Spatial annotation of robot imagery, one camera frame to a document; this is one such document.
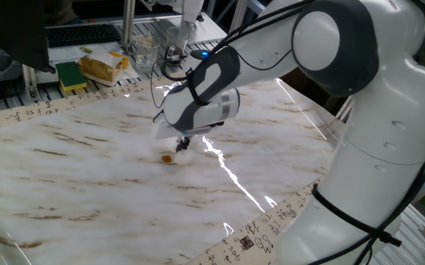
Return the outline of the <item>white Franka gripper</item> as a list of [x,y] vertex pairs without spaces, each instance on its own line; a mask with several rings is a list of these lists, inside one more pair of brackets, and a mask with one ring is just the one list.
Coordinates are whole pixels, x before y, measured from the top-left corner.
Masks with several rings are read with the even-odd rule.
[[196,135],[203,135],[211,132],[212,130],[215,130],[219,127],[221,127],[224,124],[223,121],[216,123],[216,124],[210,124],[206,125],[204,127],[198,127],[193,130],[188,130],[184,132],[180,132],[173,128],[170,124],[167,122],[163,122],[159,125],[156,133],[157,139],[166,139],[166,138],[177,138],[176,140],[176,152],[181,151],[182,149],[188,149],[189,144],[191,142],[191,136]]

